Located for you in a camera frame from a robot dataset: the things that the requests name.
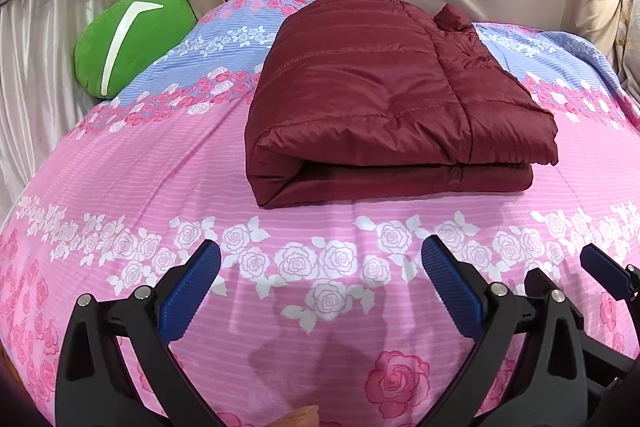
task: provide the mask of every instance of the round green pillow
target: round green pillow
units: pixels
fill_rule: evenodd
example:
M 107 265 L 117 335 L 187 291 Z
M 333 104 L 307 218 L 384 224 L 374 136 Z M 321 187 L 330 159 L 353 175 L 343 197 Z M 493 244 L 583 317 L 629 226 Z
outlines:
M 187 0 L 122 0 L 98 15 L 76 42 L 76 78 L 90 94 L 114 98 L 196 24 Z

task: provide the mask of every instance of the floral bedsheet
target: floral bedsheet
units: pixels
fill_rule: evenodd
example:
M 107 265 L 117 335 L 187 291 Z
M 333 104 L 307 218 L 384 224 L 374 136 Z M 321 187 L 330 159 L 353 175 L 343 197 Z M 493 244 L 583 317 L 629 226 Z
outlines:
M 419 265 L 437 233 L 487 280 L 522 292 L 542 268 L 627 355 L 622 305 L 579 266 L 594 242 L 640 263 L 640 111 L 588 42 L 478 24 L 492 54 L 556 115 L 560 162 L 518 194 L 440 194 L 261 210 L 242 133 L 283 18 L 312 0 L 232 0 L 53 152 L 0 239 L 0 340 L 53 419 L 60 345 L 74 302 L 153 285 L 204 238 L 223 266 L 172 350 L 230 427 L 317 403 L 323 427 L 411 427 L 470 349 Z M 160 410 L 130 344 L 136 385 Z M 500 398 L 514 345 L 482 409 Z

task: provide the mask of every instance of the metal bolt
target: metal bolt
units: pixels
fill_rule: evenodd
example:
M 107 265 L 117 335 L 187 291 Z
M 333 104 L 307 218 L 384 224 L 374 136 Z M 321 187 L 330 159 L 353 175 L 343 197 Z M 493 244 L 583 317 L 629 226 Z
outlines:
M 78 306 L 87 306 L 91 302 L 91 295 L 83 293 L 78 297 Z
M 149 288 L 149 286 L 140 286 L 136 288 L 136 291 L 133 292 L 133 295 L 136 296 L 136 299 L 140 299 L 141 301 L 143 301 L 149 295 L 151 295 L 151 288 Z
M 566 299 L 564 293 L 562 293 L 560 290 L 553 290 L 551 292 L 551 298 L 556 302 L 564 302 L 564 299 Z
M 501 282 L 495 282 L 491 285 L 491 293 L 498 297 L 507 295 L 508 291 L 509 290 L 507 289 L 507 286 L 505 286 Z

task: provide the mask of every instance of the blue textured pad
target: blue textured pad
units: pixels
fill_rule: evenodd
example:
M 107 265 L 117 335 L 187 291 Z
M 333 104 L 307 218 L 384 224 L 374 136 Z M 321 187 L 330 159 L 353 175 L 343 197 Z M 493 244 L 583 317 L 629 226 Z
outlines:
M 583 247 L 580 252 L 580 266 L 616 301 L 631 297 L 629 274 L 600 248 L 595 245 Z
M 208 243 L 158 310 L 158 337 L 164 346 L 180 339 L 220 271 L 220 247 Z
M 444 302 L 460 335 L 476 343 L 484 335 L 482 303 L 458 268 L 458 261 L 436 236 L 422 244 L 422 266 Z

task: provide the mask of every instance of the satin curtain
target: satin curtain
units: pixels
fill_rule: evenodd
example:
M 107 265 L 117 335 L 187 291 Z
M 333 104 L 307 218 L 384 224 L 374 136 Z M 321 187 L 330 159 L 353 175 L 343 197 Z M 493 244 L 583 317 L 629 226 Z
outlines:
M 12 0 L 0 9 L 0 223 L 96 100 L 74 79 L 73 48 L 104 0 Z

